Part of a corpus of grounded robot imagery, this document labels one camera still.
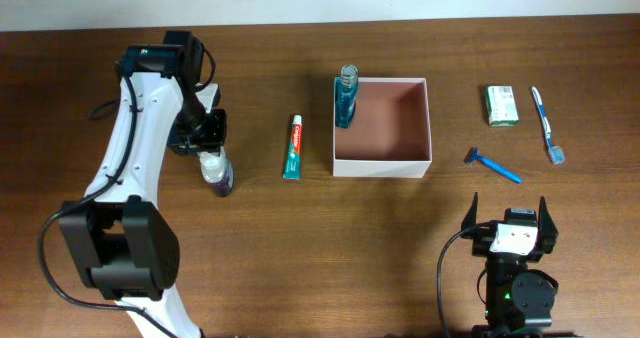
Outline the blue mouthwash bottle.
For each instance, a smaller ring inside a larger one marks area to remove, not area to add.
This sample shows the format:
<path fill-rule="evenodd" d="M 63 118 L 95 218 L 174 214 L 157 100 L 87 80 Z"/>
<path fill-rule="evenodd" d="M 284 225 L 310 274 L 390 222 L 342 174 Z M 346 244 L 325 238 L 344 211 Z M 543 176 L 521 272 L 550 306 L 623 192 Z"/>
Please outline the blue mouthwash bottle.
<path fill-rule="evenodd" d="M 357 67 L 351 64 L 343 66 L 336 85 L 335 124 L 337 127 L 343 129 L 350 127 L 356 111 L 358 88 Z"/>

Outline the clear purple spray bottle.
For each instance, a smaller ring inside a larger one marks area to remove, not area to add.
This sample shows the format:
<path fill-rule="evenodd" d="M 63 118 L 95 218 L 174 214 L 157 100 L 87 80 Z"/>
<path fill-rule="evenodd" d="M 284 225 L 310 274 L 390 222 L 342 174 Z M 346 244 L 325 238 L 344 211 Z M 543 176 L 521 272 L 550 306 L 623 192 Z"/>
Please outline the clear purple spray bottle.
<path fill-rule="evenodd" d="M 218 197 L 227 197 L 234 185 L 234 168 L 223 146 L 216 152 L 198 154 L 205 182 Z"/>

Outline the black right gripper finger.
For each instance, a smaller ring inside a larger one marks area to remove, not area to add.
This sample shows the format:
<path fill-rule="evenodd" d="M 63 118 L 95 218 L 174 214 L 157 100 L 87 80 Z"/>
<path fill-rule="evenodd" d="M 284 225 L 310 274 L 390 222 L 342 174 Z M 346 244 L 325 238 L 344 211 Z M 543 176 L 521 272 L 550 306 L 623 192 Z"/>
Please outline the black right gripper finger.
<path fill-rule="evenodd" d="M 471 227 L 475 226 L 477 223 L 477 209 L 478 209 L 478 193 L 475 192 L 473 196 L 473 200 L 469 210 L 467 211 L 462 223 L 461 229 L 467 230 Z"/>
<path fill-rule="evenodd" d="M 539 203 L 539 217 L 538 217 L 538 233 L 539 234 L 556 234 L 557 228 L 553 219 L 548 211 L 546 199 L 544 196 L 540 197 Z"/>

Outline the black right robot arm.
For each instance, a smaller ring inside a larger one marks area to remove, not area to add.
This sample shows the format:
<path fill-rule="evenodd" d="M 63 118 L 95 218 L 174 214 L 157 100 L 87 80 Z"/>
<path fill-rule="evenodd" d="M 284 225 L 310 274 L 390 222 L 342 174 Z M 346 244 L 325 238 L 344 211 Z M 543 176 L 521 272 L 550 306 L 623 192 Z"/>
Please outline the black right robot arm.
<path fill-rule="evenodd" d="M 510 208 L 504 219 L 477 221 L 478 198 L 474 197 L 461 230 L 472 241 L 472 254 L 485 259 L 485 325 L 471 329 L 473 337 L 544 337 L 552 325 L 551 311 L 559 283 L 547 273 L 531 269 L 530 263 L 553 252 L 559 236 L 540 199 L 539 210 Z"/>

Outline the blue disposable razor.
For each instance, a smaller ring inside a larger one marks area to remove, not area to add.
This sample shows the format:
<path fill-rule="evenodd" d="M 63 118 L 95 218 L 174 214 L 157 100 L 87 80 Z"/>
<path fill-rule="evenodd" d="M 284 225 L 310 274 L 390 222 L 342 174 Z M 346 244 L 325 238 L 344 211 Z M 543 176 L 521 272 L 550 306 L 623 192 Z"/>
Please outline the blue disposable razor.
<path fill-rule="evenodd" d="M 472 147 L 464 158 L 464 162 L 467 165 L 472 165 L 474 162 L 480 162 L 484 166 L 498 173 L 499 175 L 505 177 L 506 179 L 514 182 L 516 184 L 521 184 L 523 182 L 522 178 L 517 174 L 509 171 L 498 163 L 492 161 L 491 159 L 484 157 L 479 154 L 479 149 L 477 147 Z"/>

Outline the green white soap box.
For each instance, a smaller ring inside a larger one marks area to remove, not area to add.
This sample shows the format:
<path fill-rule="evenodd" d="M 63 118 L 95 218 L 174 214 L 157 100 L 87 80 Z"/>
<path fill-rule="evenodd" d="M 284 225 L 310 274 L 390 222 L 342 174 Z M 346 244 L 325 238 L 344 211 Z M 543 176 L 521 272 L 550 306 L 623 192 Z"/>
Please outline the green white soap box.
<path fill-rule="evenodd" d="M 491 85 L 484 91 L 490 126 L 515 126 L 519 116 L 511 86 Z"/>

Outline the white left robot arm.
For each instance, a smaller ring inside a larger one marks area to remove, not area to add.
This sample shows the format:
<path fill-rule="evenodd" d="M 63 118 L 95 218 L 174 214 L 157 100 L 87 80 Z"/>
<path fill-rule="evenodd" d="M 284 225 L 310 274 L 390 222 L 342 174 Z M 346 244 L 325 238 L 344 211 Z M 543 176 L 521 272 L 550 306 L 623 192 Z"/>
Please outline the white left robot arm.
<path fill-rule="evenodd" d="M 131 45 L 117 62 L 119 109 L 100 168 L 82 199 L 51 217 L 82 283 L 99 291 L 104 310 L 127 312 L 145 337 L 200 337 L 176 280 L 180 246 L 158 209 L 167 150 L 199 159 L 219 197 L 234 170 L 224 144 L 220 91 L 200 80 L 213 60 L 189 31 L 168 31 L 157 45 Z"/>

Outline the red green toothpaste tube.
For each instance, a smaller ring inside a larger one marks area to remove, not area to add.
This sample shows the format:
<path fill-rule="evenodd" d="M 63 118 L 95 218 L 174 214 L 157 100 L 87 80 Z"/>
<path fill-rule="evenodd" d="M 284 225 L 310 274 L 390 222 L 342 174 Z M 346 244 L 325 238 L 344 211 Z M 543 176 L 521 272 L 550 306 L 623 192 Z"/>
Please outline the red green toothpaste tube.
<path fill-rule="evenodd" d="M 283 173 L 284 179 L 299 180 L 301 178 L 301 136 L 302 117 L 300 115 L 295 115 L 292 120 L 287 160 Z"/>

